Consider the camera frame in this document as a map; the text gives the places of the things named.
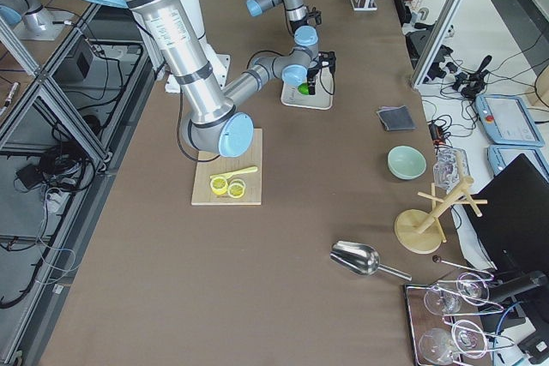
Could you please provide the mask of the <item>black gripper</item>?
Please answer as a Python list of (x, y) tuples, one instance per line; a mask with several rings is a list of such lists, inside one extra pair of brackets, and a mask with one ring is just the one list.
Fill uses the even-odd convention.
[(313, 59), (310, 63), (310, 66), (307, 71), (307, 94), (315, 95), (316, 94), (316, 77), (318, 73), (322, 70), (322, 59), (317, 57)]

